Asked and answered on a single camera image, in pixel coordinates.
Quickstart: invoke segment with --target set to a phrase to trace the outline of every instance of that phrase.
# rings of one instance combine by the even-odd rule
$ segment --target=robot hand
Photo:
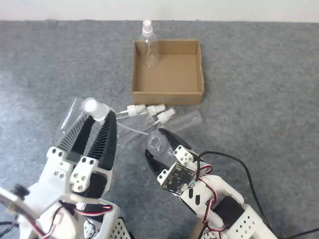
[[[174,133],[160,128],[177,159],[171,167],[145,151],[147,162],[160,183],[204,223],[202,239],[276,239],[244,198],[221,177],[210,175],[212,166],[203,162],[191,147]]]
[[[95,122],[101,128],[84,155]],[[86,99],[76,122],[49,148],[39,181],[13,192],[0,188],[0,202],[19,215],[20,239],[131,238],[119,207],[101,199],[110,188],[116,142],[114,111]]]

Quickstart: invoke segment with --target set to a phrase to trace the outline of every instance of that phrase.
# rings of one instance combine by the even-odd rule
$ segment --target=spray nozzle
[[[150,37],[153,35],[153,27],[152,27],[151,20],[144,20],[143,21],[142,34],[144,37]]]
[[[158,115],[158,120],[155,124],[161,122],[162,124],[166,123],[170,118],[172,118],[176,114],[176,110],[174,108],[170,108],[167,111],[164,111]]]
[[[119,114],[128,113],[129,116],[136,116],[138,113],[141,113],[145,108],[146,108],[145,105],[130,105],[130,106],[127,106],[127,110],[118,112],[116,114],[119,115]]]
[[[166,110],[166,106],[164,104],[157,105],[157,106],[147,106],[148,112],[151,116],[154,116],[160,112],[163,112]]]
[[[89,113],[95,121],[101,122],[110,112],[111,108],[98,102],[94,98],[86,98],[83,102],[82,109]]]

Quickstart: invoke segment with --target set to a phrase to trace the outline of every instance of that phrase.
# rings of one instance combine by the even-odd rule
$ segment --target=open cardboard box
[[[149,68],[134,45],[134,104],[196,105],[204,93],[198,40],[159,40],[159,63]]]

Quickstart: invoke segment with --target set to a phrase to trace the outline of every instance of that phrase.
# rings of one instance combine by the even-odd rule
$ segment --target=white wall
[[[319,0],[0,0],[2,20],[319,22]]]

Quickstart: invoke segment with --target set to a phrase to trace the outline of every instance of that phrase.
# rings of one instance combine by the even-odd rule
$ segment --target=bottle
[[[143,21],[140,40],[142,41],[141,55],[145,64],[148,67],[155,67],[159,62],[159,47],[157,37],[153,32],[151,20]]]

